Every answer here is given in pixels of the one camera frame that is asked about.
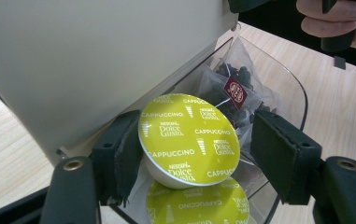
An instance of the red label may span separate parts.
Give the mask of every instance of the red label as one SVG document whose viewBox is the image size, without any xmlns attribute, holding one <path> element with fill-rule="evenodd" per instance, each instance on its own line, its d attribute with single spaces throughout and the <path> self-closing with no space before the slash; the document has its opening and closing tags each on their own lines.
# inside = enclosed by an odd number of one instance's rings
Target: red label
<svg viewBox="0 0 356 224">
<path fill-rule="evenodd" d="M 233 100 L 235 107 L 239 110 L 244 104 L 245 99 L 247 99 L 247 92 L 233 77 L 227 79 L 227 82 L 224 85 L 224 90 Z"/>
</svg>

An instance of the wooden surface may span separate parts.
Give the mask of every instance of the wooden surface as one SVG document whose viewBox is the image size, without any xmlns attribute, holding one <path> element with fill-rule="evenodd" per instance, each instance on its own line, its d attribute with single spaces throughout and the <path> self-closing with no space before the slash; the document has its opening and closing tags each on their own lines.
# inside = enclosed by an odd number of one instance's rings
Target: wooden surface
<svg viewBox="0 0 356 224">
<path fill-rule="evenodd" d="M 304 132 L 323 146 L 322 157 L 356 160 L 356 67 L 334 67 L 334 59 L 253 27 L 241 35 L 291 70 L 306 89 Z M 0 102 L 0 207 L 50 183 L 52 166 Z M 272 223 L 314 223 L 309 206 L 279 205 Z"/>
</svg>

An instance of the metal screw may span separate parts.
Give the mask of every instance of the metal screw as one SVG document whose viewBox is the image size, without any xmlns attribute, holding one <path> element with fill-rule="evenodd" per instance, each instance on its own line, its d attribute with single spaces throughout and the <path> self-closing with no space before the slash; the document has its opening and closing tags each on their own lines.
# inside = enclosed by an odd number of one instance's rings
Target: metal screw
<svg viewBox="0 0 356 224">
<path fill-rule="evenodd" d="M 84 165 L 84 161 L 70 161 L 64 165 L 64 170 L 66 171 L 74 171 L 79 169 Z"/>
<path fill-rule="evenodd" d="M 344 169 L 356 171 L 356 163 L 348 160 L 337 160 L 337 164 Z"/>
</svg>

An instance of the human hand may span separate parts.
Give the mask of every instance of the human hand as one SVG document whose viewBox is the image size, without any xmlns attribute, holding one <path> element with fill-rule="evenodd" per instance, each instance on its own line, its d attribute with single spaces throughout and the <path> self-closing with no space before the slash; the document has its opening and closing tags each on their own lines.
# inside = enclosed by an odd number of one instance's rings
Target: human hand
<svg viewBox="0 0 356 224">
<path fill-rule="evenodd" d="M 332 37 L 356 29 L 356 1 L 337 0 L 326 14 L 322 14 L 322 0 L 297 0 L 296 7 L 306 15 L 302 29 L 310 35 Z M 356 30 L 351 46 L 356 48 Z"/>
</svg>

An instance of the capsule in container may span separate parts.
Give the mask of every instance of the capsule in container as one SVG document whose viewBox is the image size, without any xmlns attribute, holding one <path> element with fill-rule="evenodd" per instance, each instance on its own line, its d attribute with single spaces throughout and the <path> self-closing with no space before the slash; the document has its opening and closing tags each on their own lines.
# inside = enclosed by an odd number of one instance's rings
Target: capsule in container
<svg viewBox="0 0 356 224">
<path fill-rule="evenodd" d="M 147 195 L 150 222 L 245 223 L 249 202 L 241 186 L 231 177 L 208 187 L 170 189 L 154 182 Z"/>
<path fill-rule="evenodd" d="M 150 174 L 169 188 L 215 185 L 238 165 L 234 127 L 200 98 L 179 93 L 159 96 L 142 111 L 138 128 Z"/>
</svg>

